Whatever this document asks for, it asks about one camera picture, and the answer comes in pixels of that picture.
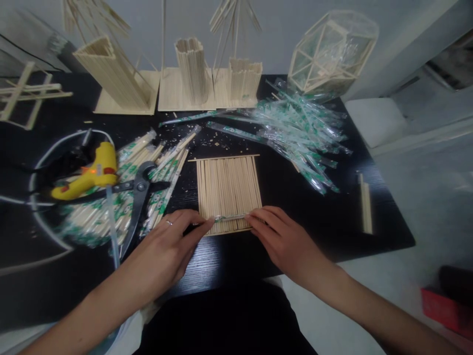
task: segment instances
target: hand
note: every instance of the hand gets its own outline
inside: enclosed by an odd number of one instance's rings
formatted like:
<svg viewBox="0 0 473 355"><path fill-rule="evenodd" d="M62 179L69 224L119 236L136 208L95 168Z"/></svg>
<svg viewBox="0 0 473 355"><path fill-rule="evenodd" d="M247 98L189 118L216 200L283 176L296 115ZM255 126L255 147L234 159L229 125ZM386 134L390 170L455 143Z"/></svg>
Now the hand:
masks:
<svg viewBox="0 0 473 355"><path fill-rule="evenodd" d="M184 276L197 243L214 222L213 218L206 221L194 210L178 210L164 216L128 259L94 292L113 297L116 309L123 310L126 317L133 314ZM183 237L190 223L203 224Z"/></svg>
<svg viewBox="0 0 473 355"><path fill-rule="evenodd" d="M264 206L253 210L245 219L253 227L251 232L263 243L272 262L292 281L313 293L330 282L338 267L324 256L307 232L282 209Z"/></svg>

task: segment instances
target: black table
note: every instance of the black table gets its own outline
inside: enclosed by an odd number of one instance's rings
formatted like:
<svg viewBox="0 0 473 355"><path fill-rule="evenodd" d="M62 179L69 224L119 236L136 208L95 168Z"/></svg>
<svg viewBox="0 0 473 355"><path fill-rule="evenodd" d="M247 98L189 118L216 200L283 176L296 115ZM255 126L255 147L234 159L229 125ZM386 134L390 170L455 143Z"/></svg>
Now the black table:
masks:
<svg viewBox="0 0 473 355"><path fill-rule="evenodd" d="M271 93L271 88L264 83L265 78L274 81L276 76L264 76L258 91L259 99L267 98ZM95 115L92 110L100 87L88 74L59 73L54 79L62 83L64 91L73 91L74 96L46 101L31 132L2 123L2 195L26 199L29 178L9 167L5 161L32 167L54 142L78 129L105 130L120 147L143 135L150 127L157 131L157 140L167 139L169 144L175 144L190 130L189 126L195 123L204 126L206 123L203 119L158 129L159 122L173 118L172 113L166 115L157 112L155 116ZM346 112L340 99L333 100L331 104L336 106L335 110ZM185 116L189 112L177 114ZM255 125L247 123L213 120L249 132L257 130ZM269 147L220 132L216 135L215 131L208 128L204 128L196 137L196 148L190 157L260 154L256 158L256 168L263 205L283 208L313 236L333 261L340 262L415 245L411 232L350 118L344 131L349 136L344 144L353 150L353 154L331 156L339 164L336 170L328 171L330 178L340 188L340 194L329 192L322 196L311 188L289 161ZM370 184L374 235L361 231L358 172L363 173L365 182ZM186 162L169 202L168 212L197 207L196 164ZM0 332L58 320L112 272L107 244L96 249L78 246L55 261L1 276L5 267L53 257L64 250L36 225L28 207L0 204L0 211ZM199 292L280 273L258 239L249 232L205 237L199 243L186 275L163 297Z"/></svg>

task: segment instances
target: white cable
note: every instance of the white cable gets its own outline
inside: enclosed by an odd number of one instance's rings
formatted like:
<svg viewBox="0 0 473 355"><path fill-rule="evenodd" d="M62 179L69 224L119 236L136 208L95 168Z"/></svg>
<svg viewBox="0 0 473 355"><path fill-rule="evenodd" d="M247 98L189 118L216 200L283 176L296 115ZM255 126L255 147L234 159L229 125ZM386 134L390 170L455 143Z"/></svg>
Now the white cable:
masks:
<svg viewBox="0 0 473 355"><path fill-rule="evenodd" d="M53 144L53 146L51 148L49 148L49 150L41 157L41 159L38 161L38 163L36 164L35 166L35 170L38 169L42 164L43 162L49 157L49 155L51 154L51 152L57 148L58 145L60 145L62 142L72 138L72 137L76 137L76 136L79 136L81 134L84 134L86 133L87 131L79 131L79 132L75 132L67 137L63 137L61 138L60 140L58 140L56 143ZM104 132L104 131L100 131L100 130L92 130L92 132L96 132L96 133L102 133L103 135L105 135L108 140L110 141L110 143L115 147L115 144L113 143L113 140L112 138L108 135L107 132ZM35 183L36 183L36 173L32 174L31 177L30 177L30 183L29 183L29 191L34 191L34 187L35 187ZM40 265L44 265L44 264L47 264L49 262L52 262L54 260L58 260L60 258L62 258L63 256L69 254L71 251L74 250L73 247L71 247L69 244L67 244L66 242L64 242L63 240L61 240L61 238L59 238L56 233L53 232L53 230L46 224L46 222L43 220L42 216L41 216L41 213L39 211L37 211L37 207L38 206L51 206L51 205L54 205L54 204L50 204L50 203L43 203L43 202L37 202L36 201L36 196L35 194L31 194L30 195L30 201L27 202L27 201L21 201L21 200L17 200L17 199L14 199L14 198L10 198L10 197L6 197L6 196L1 196L0 195L0 200L3 200L3 201L8 201L8 202L12 202L12 203L17 203L17 204L26 204L26 205L30 205L31 208L32 208L32 211L33 211L33 217L36 219L36 221L38 222L38 224L41 226L41 228L46 232L46 234L49 235L49 237L55 241L59 246L63 247L66 251L62 252L61 254L58 254L58 255L55 255L55 256L52 256L52 257L49 257L49 258L46 258L46 259L42 259L42 260L38 260L38 261L34 261L34 262L30 262L30 263L26 263L26 264L22 264L22 265L15 265L15 266L11 266L11 267L6 267L6 268L3 268L3 269L0 269L0 276L5 276L5 275L8 275L8 274L12 274L12 273L15 273L15 272L19 272L19 271L24 271L24 270L28 270L30 268L34 268L34 267L37 267L37 266L40 266Z"/></svg>
<svg viewBox="0 0 473 355"><path fill-rule="evenodd" d="M38 161L38 163L36 164L36 166L34 167L35 169L38 169L38 167L42 166L43 162L49 157L49 155L61 144L63 143L64 141L68 140L68 139L71 139L72 137L76 137L76 136L79 136L81 134L84 134L86 133L87 131L79 131L79 132L75 132L75 133L72 133L71 135L68 135L66 137L63 137L61 138L60 140L58 140L56 143L54 143L49 149L48 151L41 157L41 159ZM113 140L112 138L108 135L107 132L104 132L104 131L100 131L100 130L92 130L92 132L97 132L97 133L102 133L104 134L108 140L110 141L110 143L115 147L115 145L113 144ZM30 177L30 184L29 184L29 191L32 192L35 190L35 186L36 186L36 173L32 174L31 177ZM71 247L69 244L67 244L66 242L64 242L61 238L59 238L57 236L56 233L54 233L54 231L46 224L46 222L43 220L41 214L37 211L37 206L39 206L39 202L36 201L36 193L34 194L31 194L30 195L30 203L31 203L31 206L32 206L32 210L33 210L33 217L36 219L36 221L38 222L38 224L41 226L41 228L49 235L49 237L55 241L58 245L60 245L61 247L63 247L65 250L73 250L73 247Z"/></svg>
<svg viewBox="0 0 473 355"><path fill-rule="evenodd" d="M7 196L2 196L2 195L0 195L0 201L11 202L11 203L15 203L15 204L18 204L18 205L31 205L31 202L29 202L29 201L17 200L17 199L7 197ZM55 203L38 202L37 205L38 206L54 206Z"/></svg>

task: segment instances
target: yellow hot glue gun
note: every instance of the yellow hot glue gun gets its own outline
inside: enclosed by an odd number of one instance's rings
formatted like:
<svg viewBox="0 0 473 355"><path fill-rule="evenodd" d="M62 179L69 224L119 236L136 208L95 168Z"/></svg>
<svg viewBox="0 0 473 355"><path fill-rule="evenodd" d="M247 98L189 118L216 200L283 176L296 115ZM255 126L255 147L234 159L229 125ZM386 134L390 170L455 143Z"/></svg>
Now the yellow hot glue gun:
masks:
<svg viewBox="0 0 473 355"><path fill-rule="evenodd" d="M51 196L58 200L73 200L94 186L106 187L118 181L117 158L115 148L110 142L100 143L95 151L95 161L87 168L80 178L65 186L56 187Z"/></svg>

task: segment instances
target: red object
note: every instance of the red object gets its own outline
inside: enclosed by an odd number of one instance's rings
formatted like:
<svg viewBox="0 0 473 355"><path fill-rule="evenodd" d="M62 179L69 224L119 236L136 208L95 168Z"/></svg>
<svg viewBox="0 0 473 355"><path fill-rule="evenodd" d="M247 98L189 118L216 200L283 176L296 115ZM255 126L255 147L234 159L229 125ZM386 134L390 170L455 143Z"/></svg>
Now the red object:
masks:
<svg viewBox="0 0 473 355"><path fill-rule="evenodd" d="M473 340L473 309L428 289L421 289L424 314Z"/></svg>
<svg viewBox="0 0 473 355"><path fill-rule="evenodd" d="M115 169L114 168L105 168L103 170L103 173L104 174L114 174L115 173Z"/></svg>

